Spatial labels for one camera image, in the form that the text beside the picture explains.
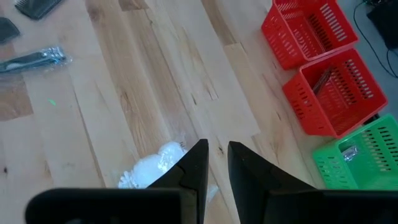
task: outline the green plastic basket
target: green plastic basket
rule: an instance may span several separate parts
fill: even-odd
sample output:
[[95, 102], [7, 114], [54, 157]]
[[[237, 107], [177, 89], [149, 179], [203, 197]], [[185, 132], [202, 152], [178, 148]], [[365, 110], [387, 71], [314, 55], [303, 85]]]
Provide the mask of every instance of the green plastic basket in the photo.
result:
[[319, 148], [313, 158], [328, 189], [398, 190], [397, 121], [383, 116]]

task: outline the red plastic basket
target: red plastic basket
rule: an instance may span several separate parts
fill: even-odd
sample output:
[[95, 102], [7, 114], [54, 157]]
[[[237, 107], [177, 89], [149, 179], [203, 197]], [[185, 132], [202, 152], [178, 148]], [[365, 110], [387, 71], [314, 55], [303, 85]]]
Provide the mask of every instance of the red plastic basket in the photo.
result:
[[358, 41], [336, 1], [274, 0], [262, 31], [285, 70]]
[[[315, 96], [312, 88], [330, 71]], [[387, 105], [387, 99], [355, 49], [304, 65], [283, 91], [307, 134], [342, 138]]]

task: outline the plastic basket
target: plastic basket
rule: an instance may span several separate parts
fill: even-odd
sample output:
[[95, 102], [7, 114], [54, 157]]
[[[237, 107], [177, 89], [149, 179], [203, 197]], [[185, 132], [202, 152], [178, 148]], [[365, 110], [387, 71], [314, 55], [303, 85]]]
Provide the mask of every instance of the plastic basket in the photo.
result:
[[[329, 81], [312, 87], [326, 70]], [[342, 138], [387, 105], [387, 99], [355, 49], [336, 52], [300, 68], [283, 86], [307, 134]]]
[[262, 31], [285, 70], [358, 41], [336, 1], [274, 0]]
[[[347, 161], [344, 150], [358, 153]], [[313, 153], [328, 189], [398, 190], [398, 125], [387, 115]]]

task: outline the wire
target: wire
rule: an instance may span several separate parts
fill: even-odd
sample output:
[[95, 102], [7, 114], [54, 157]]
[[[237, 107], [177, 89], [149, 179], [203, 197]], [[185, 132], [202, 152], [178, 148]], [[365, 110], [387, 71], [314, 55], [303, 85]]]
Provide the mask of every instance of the wire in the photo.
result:
[[376, 53], [375, 49], [373, 48], [372, 44], [371, 44], [370, 41], [366, 38], [366, 36], [363, 34], [362, 30], [359, 28], [358, 23], [356, 22], [356, 18], [355, 18], [356, 10], [357, 10], [357, 8], [358, 8], [359, 6], [362, 6], [362, 5], [365, 4], [365, 3], [366, 3], [366, 2], [362, 2], [362, 3], [358, 4], [358, 5], [355, 7], [355, 9], [354, 9], [354, 16], [353, 16], [353, 17], [354, 17], [355, 26], [356, 26], [356, 28], [359, 30], [359, 32], [361, 33], [361, 35], [363, 36], [363, 38], [366, 40], [366, 42], [369, 44], [370, 48], [372, 49], [374, 55], [375, 55], [376, 58], [377, 58], [377, 61], [379, 61], [381, 67], [382, 67], [390, 76], [392, 76], [393, 78], [398, 78], [398, 76], [396, 75], [396, 73], [394, 72], [394, 70], [392, 69], [391, 64], [390, 64], [390, 60], [389, 60], [389, 51], [390, 51], [390, 50], [387, 51], [387, 62], [388, 62], [388, 64], [389, 64], [389, 67], [390, 67], [390, 69], [391, 69], [391, 72], [383, 65], [383, 63], [381, 62], [379, 56], [377, 56], [377, 53]]

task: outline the wood grain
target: wood grain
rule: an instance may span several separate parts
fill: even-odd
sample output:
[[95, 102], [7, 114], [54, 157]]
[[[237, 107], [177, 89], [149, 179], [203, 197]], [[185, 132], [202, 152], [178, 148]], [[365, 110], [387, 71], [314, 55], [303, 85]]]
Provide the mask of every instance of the wood grain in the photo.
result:
[[37, 22], [0, 2], [22, 32], [0, 59], [58, 44], [73, 59], [0, 86], [0, 217], [22, 223], [30, 197], [52, 187], [115, 187], [168, 141], [209, 140], [209, 184], [220, 191], [206, 223], [239, 223], [229, 141], [324, 187], [311, 154], [330, 139], [307, 136], [282, 92], [295, 71], [279, 67], [261, 33], [271, 2], [65, 1]]

